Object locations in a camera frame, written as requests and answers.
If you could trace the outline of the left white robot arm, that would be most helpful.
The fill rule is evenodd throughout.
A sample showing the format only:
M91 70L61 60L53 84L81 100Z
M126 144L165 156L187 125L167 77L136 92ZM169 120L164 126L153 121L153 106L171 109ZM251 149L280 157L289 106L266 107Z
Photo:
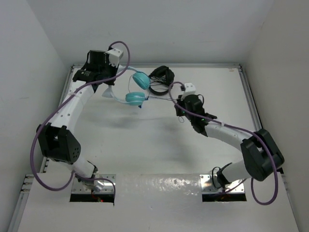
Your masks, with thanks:
M111 47L106 52L88 52L86 63L72 78L64 106L47 121L38 136L44 157L66 165L79 176L93 176L95 166L82 156L81 145L73 135L74 128L99 81L116 76L122 56L123 51Z

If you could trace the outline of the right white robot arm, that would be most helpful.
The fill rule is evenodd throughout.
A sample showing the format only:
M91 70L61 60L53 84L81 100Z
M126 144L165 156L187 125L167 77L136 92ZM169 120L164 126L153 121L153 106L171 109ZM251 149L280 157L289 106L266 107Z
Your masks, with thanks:
M250 177L261 182L273 173L271 160L256 137L248 132L215 123L217 117L205 112L203 102L196 94L186 97L179 95L176 102L183 108L176 106L176 115L185 116L197 133L218 139L242 153L241 161L228 163L217 171L217 188L224 188L235 180Z

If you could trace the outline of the teal cat-ear headphones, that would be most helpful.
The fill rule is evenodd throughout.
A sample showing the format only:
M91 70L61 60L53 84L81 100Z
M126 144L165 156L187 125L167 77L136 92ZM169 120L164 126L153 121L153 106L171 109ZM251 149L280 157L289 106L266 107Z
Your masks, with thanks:
M141 89L147 90L150 87L151 81L146 73L137 70L131 66L129 66L127 69L135 72L133 75L131 75L131 77ZM143 92L129 92L126 94L124 100L120 99L115 96L112 90L112 86L108 86L108 88L103 92L102 96L105 98L114 99L122 104L137 106L139 108L141 108L143 102L147 99Z

